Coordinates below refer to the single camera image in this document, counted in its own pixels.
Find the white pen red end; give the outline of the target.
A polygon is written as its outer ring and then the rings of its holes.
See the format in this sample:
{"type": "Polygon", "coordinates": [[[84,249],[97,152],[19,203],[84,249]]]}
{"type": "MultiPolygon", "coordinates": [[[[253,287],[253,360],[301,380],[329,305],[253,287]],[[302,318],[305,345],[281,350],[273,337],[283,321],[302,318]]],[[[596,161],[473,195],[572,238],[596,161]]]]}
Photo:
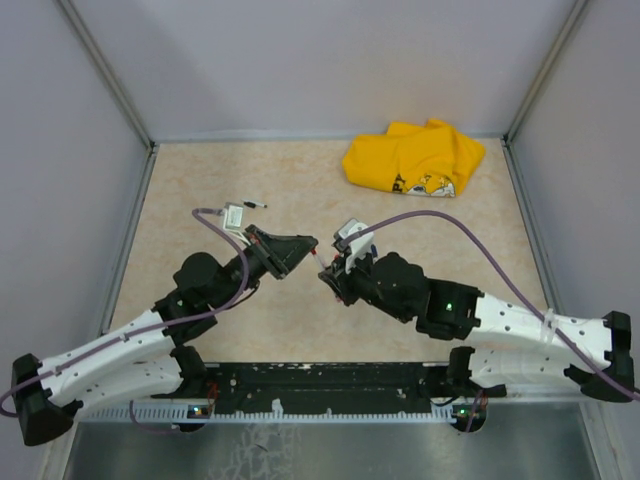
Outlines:
{"type": "Polygon", "coordinates": [[[325,270],[327,268],[324,260],[320,256],[320,254],[318,254],[317,252],[313,252],[313,258],[316,261],[316,263],[318,264],[318,268],[319,268],[320,271],[323,271],[323,270],[325,270]]]}

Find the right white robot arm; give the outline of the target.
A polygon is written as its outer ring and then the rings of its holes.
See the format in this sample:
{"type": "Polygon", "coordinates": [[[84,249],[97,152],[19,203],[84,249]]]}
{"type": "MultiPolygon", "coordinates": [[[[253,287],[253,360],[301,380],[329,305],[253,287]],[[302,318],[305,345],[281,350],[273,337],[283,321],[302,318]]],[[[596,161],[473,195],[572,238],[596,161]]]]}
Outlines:
{"type": "Polygon", "coordinates": [[[395,252],[353,262],[338,255],[318,277],[346,306],[362,300],[432,339],[463,341],[446,372],[458,395],[539,383],[627,403],[634,392],[631,321],[622,312],[538,318],[476,287],[430,279],[395,252]]]}

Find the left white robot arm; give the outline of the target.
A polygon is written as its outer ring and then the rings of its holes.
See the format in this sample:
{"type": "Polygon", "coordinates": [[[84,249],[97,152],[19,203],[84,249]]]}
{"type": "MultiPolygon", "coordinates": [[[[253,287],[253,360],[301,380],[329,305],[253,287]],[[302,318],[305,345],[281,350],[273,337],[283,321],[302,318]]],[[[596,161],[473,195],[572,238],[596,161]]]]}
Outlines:
{"type": "Polygon", "coordinates": [[[175,289],[125,326],[64,354],[16,359],[10,396],[24,444],[48,443],[112,404],[201,394],[208,370],[191,341],[216,325],[215,311],[257,289],[265,274],[285,278],[318,244],[254,225],[245,233],[248,245],[225,265],[206,252],[187,257],[175,289]]]}

